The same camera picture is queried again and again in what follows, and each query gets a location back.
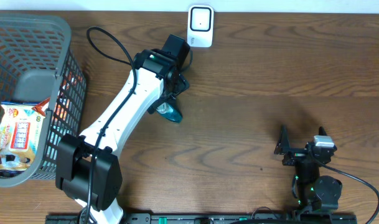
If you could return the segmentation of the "teal mouthwash bottle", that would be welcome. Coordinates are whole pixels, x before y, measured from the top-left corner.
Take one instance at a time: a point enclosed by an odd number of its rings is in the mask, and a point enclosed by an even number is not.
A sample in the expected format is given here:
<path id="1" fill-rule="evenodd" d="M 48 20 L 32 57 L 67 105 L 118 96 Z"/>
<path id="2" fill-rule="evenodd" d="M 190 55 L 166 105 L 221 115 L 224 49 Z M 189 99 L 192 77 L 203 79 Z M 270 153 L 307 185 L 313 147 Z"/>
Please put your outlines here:
<path id="1" fill-rule="evenodd" d="M 174 123 L 182 121 L 182 113 L 180 112 L 176 100 L 168 100 L 156 108 L 156 111 L 165 119 Z"/>

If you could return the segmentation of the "yellow snack bag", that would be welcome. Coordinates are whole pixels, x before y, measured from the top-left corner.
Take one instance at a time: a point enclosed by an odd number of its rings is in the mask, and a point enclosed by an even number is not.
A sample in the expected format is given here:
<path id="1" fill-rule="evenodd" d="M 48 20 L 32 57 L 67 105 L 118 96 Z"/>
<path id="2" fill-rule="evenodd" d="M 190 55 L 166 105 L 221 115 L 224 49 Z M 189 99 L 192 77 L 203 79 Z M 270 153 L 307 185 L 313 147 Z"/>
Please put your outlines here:
<path id="1" fill-rule="evenodd" d="M 0 124 L 0 176 L 13 176 L 27 170 L 39 146 L 45 113 L 33 104 L 3 102 Z"/>

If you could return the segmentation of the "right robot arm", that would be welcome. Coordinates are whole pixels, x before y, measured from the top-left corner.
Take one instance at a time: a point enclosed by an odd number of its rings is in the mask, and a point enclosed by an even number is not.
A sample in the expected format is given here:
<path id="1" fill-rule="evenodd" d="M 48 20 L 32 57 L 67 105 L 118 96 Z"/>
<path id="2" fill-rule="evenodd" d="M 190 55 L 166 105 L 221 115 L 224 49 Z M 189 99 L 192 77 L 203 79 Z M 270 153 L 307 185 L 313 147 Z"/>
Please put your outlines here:
<path id="1" fill-rule="evenodd" d="M 274 153 L 283 156 L 284 166 L 295 167 L 292 194 L 299 201 L 299 207 L 291 212 L 295 221 L 333 222 L 332 213 L 338 209 L 342 183 L 331 176 L 320 175 L 319 168 L 331 161 L 336 150 L 322 126 L 314 139 L 302 148 L 291 147 L 287 128 L 281 127 Z"/>

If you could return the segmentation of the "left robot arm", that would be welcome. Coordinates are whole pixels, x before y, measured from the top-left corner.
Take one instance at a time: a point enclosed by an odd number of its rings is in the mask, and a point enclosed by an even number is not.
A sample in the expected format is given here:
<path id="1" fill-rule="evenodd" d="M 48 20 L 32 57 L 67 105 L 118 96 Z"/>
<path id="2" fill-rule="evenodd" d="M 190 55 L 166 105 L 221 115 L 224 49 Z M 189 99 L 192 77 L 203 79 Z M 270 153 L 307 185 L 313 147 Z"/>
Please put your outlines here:
<path id="1" fill-rule="evenodd" d="M 119 223 L 121 151 L 145 113 L 179 123 L 177 96 L 189 88 L 183 64 L 189 44 L 170 35 L 161 49 L 143 50 L 130 61 L 129 77 L 115 99 L 79 136 L 65 134 L 57 154 L 55 185 L 83 208 L 75 223 Z"/>

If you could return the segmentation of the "white barcode scanner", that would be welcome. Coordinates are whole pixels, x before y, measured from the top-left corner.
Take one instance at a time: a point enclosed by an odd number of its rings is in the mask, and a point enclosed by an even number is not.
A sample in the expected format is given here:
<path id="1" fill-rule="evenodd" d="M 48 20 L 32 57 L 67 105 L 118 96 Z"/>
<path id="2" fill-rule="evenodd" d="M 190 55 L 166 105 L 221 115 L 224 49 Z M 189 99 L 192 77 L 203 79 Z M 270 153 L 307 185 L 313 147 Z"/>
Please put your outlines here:
<path id="1" fill-rule="evenodd" d="M 187 42 L 191 47 L 209 48 L 212 46 L 214 13 L 211 6 L 190 6 L 188 11 Z"/>

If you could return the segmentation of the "grey plastic shopping basket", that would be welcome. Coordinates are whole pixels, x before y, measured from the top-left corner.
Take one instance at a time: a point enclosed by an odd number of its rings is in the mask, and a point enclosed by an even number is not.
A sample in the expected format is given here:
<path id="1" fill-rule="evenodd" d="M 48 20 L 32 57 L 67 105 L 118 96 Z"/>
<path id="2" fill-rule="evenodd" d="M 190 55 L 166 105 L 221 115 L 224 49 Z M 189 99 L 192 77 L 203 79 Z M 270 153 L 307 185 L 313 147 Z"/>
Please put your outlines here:
<path id="1" fill-rule="evenodd" d="M 60 17 L 0 13 L 0 123 L 7 115 L 1 106 L 5 101 L 36 105 L 49 100 L 30 166 L 16 174 L 0 170 L 0 187 L 54 179 L 59 141 L 64 134 L 78 135 L 87 83 L 71 38 L 70 26 Z M 0 158 L 0 165 L 7 158 Z"/>

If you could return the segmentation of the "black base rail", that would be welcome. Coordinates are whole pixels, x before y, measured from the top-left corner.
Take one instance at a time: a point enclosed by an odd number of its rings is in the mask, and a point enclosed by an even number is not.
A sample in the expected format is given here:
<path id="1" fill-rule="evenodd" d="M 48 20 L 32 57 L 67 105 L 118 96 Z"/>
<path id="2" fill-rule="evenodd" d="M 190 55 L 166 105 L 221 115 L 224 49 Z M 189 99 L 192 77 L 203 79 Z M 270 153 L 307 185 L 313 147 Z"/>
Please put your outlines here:
<path id="1" fill-rule="evenodd" d="M 303 215 L 302 218 L 295 219 L 288 214 L 274 215 L 272 213 L 256 213 L 254 215 L 151 215 L 149 213 L 128 213 L 119 222 L 123 224 L 358 223 L 355 215 Z"/>

